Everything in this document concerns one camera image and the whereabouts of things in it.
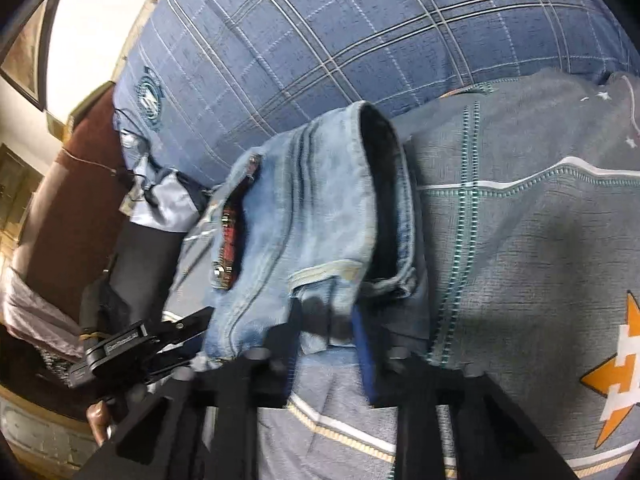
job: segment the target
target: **orange star logo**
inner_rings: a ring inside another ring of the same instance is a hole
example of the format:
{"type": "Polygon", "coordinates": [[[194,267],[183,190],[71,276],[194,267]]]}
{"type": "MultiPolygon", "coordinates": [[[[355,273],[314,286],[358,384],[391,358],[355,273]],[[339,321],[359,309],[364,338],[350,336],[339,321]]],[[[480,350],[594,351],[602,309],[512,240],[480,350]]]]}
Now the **orange star logo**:
{"type": "Polygon", "coordinates": [[[606,441],[640,402],[640,309],[631,292],[626,294],[626,324],[618,332],[618,352],[587,372],[580,382],[606,397],[600,420],[604,422],[596,448],[606,441]]]}

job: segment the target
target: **blue plaid fabric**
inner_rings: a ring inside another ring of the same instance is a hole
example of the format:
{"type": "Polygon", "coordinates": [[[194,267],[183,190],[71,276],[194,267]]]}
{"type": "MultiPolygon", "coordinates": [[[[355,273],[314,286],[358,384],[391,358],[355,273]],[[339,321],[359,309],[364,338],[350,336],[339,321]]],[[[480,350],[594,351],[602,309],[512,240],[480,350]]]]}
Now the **blue plaid fabric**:
{"type": "Polygon", "coordinates": [[[116,126],[210,186],[332,108],[367,100],[393,117],[545,67],[600,82],[638,74],[640,56],[601,0],[161,0],[118,82],[116,126]]]}

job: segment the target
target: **circular logo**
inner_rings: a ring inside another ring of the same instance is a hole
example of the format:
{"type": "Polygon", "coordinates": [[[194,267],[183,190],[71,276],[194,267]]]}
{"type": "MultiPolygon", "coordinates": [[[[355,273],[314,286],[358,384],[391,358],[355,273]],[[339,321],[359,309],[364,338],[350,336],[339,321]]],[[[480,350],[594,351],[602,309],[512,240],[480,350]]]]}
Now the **circular logo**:
{"type": "Polygon", "coordinates": [[[138,95],[138,107],[147,124],[151,128],[158,126],[164,93],[158,76],[148,66],[145,66],[145,75],[140,78],[136,86],[136,94],[138,95]]]}

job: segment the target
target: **green dashed stripe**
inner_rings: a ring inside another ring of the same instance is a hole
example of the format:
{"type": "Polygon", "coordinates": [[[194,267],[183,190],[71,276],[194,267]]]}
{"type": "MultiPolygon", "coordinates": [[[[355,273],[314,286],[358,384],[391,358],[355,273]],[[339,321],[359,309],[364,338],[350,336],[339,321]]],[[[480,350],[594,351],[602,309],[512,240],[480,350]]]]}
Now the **green dashed stripe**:
{"type": "Polygon", "coordinates": [[[446,365],[449,361],[449,355],[451,351],[451,345],[453,341],[453,333],[456,329],[456,323],[458,322],[458,316],[460,314],[460,301],[462,300],[462,292],[465,290],[466,282],[471,272],[471,266],[476,256],[476,240],[478,238],[478,179],[479,179],[479,155],[478,155],[478,130],[480,128],[480,103],[476,101],[474,104],[474,132],[471,143],[471,171],[472,171],[472,187],[471,187],[471,229],[469,233],[469,240],[467,245],[465,269],[460,277],[458,283],[458,290],[453,300],[451,307],[451,319],[449,321],[449,328],[447,329],[447,335],[445,336],[444,344],[442,346],[442,357],[440,359],[441,365],[446,365]]]}
{"type": "MultiPolygon", "coordinates": [[[[460,178],[462,182],[466,182],[468,179],[468,149],[469,149],[469,119],[470,112],[469,108],[465,107],[465,111],[463,113],[462,119],[462,154],[460,161],[460,178]]],[[[435,348],[435,343],[438,341],[440,336],[440,330],[442,329],[442,322],[444,320],[445,306],[447,301],[449,301],[449,297],[453,292],[453,289],[456,285],[456,281],[458,279],[458,274],[460,273],[460,259],[462,257],[462,246],[463,239],[465,235],[465,218],[466,218],[466,193],[464,193],[464,189],[460,189],[463,191],[458,193],[458,226],[456,228],[456,245],[453,253],[453,261],[451,264],[451,273],[449,275],[449,284],[447,285],[447,290],[442,297],[442,301],[440,302],[440,306],[438,308],[438,318],[436,322],[436,330],[434,332],[434,344],[431,346],[431,351],[429,352],[428,358],[431,359],[433,357],[433,351],[435,348]]]]}
{"type": "MultiPolygon", "coordinates": [[[[539,176],[533,177],[530,180],[516,184],[515,186],[508,187],[507,189],[492,189],[490,187],[479,187],[478,195],[481,197],[491,198],[504,198],[508,196],[514,196],[521,191],[529,189],[542,181],[549,180],[553,176],[561,174],[573,176],[587,184],[601,187],[640,187],[640,178],[597,178],[589,173],[577,169],[575,166],[569,164],[565,166],[558,166],[552,170],[545,171],[545,173],[539,176]]],[[[459,196],[460,191],[466,195],[472,195],[474,190],[472,188],[451,188],[451,189],[422,189],[420,190],[430,196],[459,196]]]]}

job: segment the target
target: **white wall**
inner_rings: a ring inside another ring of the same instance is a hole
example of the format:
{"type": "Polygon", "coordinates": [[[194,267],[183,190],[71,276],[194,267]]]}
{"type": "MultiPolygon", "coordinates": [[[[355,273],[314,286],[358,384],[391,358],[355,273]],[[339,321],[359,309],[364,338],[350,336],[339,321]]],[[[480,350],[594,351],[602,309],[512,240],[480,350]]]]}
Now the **white wall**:
{"type": "Polygon", "coordinates": [[[47,173],[62,144],[47,129],[43,112],[0,78],[0,143],[41,174],[47,173]]]}
{"type": "Polygon", "coordinates": [[[71,110],[111,78],[145,0],[60,0],[47,70],[47,108],[66,123],[71,110]]]}

